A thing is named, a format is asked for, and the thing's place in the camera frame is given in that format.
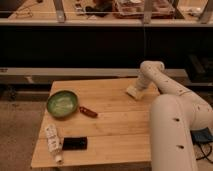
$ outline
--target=wooden table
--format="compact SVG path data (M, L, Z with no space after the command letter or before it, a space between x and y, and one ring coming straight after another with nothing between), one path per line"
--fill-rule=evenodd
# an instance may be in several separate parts
M50 94L71 90L79 98L79 105L96 111L98 118L90 118L79 111L66 120L56 120L45 111L34 150L32 168L80 166L112 163L150 163L149 108L158 96L150 85L142 101L135 101L125 89L135 79L105 79L84 81L56 81ZM88 137L87 150L63 151L64 163L57 165L50 155L44 126L54 123L60 138Z

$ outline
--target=floor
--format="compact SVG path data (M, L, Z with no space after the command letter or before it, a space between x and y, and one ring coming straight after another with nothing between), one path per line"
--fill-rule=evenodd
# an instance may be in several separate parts
M0 89L0 171L41 171L30 162L38 136L48 90ZM198 162L199 171L212 171L213 164ZM74 167L71 171L142 171L140 164Z

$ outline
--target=cable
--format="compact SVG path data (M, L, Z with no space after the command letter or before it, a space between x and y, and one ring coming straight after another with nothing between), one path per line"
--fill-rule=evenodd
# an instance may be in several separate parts
M209 159L209 156L212 153L212 146L207 143L207 145L209 146L209 152L206 154L202 148L202 144L197 144L197 146L199 147L200 151L202 152L203 156L197 158L196 160L201 160L201 159L206 159L209 163L213 164L213 161L211 159Z
M27 17L33 17L33 12L31 11L30 7L33 7L35 5L38 5L40 4L40 2L37 2L37 3L33 3L33 4L30 4L30 5L27 5L27 6L23 6L22 8L18 9L15 14L16 14L16 18L20 17L21 18L27 18Z

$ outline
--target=black phone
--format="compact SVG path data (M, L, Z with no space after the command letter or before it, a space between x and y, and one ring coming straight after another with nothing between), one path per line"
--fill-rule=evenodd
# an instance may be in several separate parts
M87 137L65 137L62 150L86 150Z

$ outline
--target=wooden plank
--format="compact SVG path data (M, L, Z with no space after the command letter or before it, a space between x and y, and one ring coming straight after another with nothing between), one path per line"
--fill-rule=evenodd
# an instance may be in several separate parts
M148 163L150 158L149 136L143 134L124 136L88 137L87 150L63 151L63 166L109 164L109 163ZM60 167L50 155L47 142L37 142L31 166Z
M39 138L45 138L44 127L50 123L56 124L61 137L148 134L148 119L147 112L141 111L100 113L97 119L79 113L63 121L46 115Z

